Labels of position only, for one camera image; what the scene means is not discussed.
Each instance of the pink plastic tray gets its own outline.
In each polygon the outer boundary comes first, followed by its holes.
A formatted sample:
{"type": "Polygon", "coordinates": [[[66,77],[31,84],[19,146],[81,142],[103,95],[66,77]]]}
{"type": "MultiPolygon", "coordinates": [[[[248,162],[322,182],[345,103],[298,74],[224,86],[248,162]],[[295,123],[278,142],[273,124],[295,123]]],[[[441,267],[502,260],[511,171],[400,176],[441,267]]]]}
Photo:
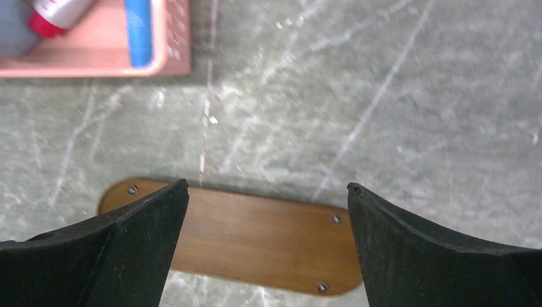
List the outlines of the pink plastic tray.
{"type": "Polygon", "coordinates": [[[152,62],[132,68],[123,0],[98,0],[64,37],[42,40],[27,56],[0,57],[0,77],[143,77],[190,73],[189,0],[150,0],[152,62]]]}

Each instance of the screw head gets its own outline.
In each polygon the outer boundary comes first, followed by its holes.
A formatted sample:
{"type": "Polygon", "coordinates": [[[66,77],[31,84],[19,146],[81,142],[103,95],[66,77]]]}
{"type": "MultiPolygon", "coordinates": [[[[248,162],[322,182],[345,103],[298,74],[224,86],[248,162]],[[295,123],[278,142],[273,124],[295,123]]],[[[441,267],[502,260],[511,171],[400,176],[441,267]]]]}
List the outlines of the screw head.
{"type": "Polygon", "coordinates": [[[130,194],[130,195],[136,195],[137,192],[139,192],[139,189],[137,188],[137,185],[135,185],[135,184],[130,184],[130,186],[128,187],[128,194],[130,194]]]}
{"type": "Polygon", "coordinates": [[[340,214],[334,214],[331,216],[331,222],[335,225],[341,224],[343,217],[340,214]]]}
{"type": "Polygon", "coordinates": [[[321,281],[318,286],[316,286],[316,289],[319,293],[325,293],[329,289],[329,285],[325,281],[321,281]]]}

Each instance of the gray marble countertop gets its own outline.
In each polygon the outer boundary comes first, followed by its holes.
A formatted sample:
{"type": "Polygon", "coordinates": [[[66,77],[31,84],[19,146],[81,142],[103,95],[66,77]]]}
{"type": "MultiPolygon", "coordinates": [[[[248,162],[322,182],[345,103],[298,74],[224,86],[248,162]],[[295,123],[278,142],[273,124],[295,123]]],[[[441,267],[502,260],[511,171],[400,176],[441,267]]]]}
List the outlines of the gray marble countertop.
{"type": "MultiPolygon", "coordinates": [[[[346,206],[356,181],[542,248],[537,0],[195,0],[194,73],[0,80],[0,240],[95,215],[127,177],[346,206]]],[[[368,306],[171,273],[162,306],[368,306]]]]}

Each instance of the wooden board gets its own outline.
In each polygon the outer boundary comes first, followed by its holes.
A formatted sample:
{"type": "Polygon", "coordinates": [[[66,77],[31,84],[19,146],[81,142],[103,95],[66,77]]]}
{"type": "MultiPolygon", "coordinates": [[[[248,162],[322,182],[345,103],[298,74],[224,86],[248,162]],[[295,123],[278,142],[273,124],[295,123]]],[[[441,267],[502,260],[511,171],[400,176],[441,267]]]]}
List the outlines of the wooden board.
{"type": "MultiPolygon", "coordinates": [[[[119,182],[104,194],[98,213],[167,184],[139,178],[119,182]],[[128,192],[131,185],[137,187],[135,195],[128,192]]],[[[198,187],[190,187],[189,195],[173,270],[325,296],[360,285],[345,209],[198,187]]]]}

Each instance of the red bottle cap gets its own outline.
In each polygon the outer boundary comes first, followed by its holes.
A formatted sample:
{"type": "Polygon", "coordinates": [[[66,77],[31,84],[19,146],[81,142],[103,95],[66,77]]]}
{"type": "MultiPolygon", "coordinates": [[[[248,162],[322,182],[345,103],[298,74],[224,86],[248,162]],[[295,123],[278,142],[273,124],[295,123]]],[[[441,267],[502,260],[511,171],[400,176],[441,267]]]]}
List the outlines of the red bottle cap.
{"type": "Polygon", "coordinates": [[[30,15],[28,26],[39,35],[49,38],[54,38],[55,36],[62,35],[65,32],[64,29],[51,24],[36,11],[33,11],[32,15],[30,15]]]}

